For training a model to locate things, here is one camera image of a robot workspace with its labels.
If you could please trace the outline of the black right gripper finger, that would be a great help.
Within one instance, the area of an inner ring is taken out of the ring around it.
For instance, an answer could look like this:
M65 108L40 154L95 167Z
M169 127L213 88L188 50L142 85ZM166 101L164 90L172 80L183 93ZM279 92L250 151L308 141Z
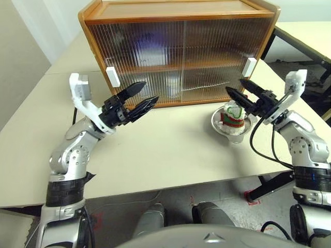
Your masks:
M251 80L240 79L240 83L245 90L249 91L257 97L263 97L265 95L265 90Z
M255 111L255 103L250 101L244 94L232 87L225 88L228 95L234 100L239 106L244 108L244 110L248 113L253 113Z

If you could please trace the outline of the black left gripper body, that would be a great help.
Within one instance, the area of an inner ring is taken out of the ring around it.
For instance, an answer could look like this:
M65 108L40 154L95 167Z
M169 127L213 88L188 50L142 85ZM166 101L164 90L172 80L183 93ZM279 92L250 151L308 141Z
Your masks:
M125 102L129 98L128 94L118 94L105 100L99 114L100 120L107 127L117 127L132 122L129 110L125 107Z

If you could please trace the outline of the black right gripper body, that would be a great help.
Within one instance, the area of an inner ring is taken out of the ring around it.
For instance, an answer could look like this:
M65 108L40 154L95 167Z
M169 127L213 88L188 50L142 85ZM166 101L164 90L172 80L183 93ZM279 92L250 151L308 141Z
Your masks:
M262 89L253 94L257 96L258 100L247 109L247 112L254 116L259 116L261 118L266 117L269 111L271 111L278 103L276 95L270 90Z

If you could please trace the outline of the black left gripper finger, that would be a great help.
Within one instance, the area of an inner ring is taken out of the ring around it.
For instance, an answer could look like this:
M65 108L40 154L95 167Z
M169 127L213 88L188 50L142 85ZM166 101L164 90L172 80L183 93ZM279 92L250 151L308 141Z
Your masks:
M117 97L119 98L121 103L125 103L126 100L138 94L144 88L145 85L145 81L135 82L129 85L127 88L123 89L121 92L119 92L117 94Z
M152 108L154 108L155 104L157 103L159 96L153 96L147 98L140 102L134 109L132 109L128 113L129 121L137 121L147 112L149 112Z

